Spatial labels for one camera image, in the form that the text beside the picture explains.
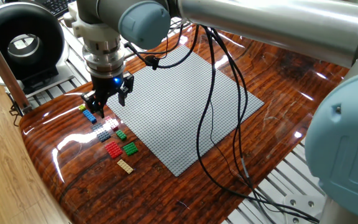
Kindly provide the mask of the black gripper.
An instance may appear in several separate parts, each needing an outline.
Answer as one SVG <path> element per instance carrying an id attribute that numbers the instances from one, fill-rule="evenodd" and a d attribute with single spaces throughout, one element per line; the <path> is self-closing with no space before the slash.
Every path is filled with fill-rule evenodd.
<path id="1" fill-rule="evenodd" d="M 125 100 L 129 93 L 132 93 L 134 76 L 130 72 L 119 73 L 114 77 L 91 76 L 93 90 L 81 94 L 81 99 L 92 114 L 104 117 L 104 104 L 110 96 L 118 94 L 118 101 L 125 106 Z"/>

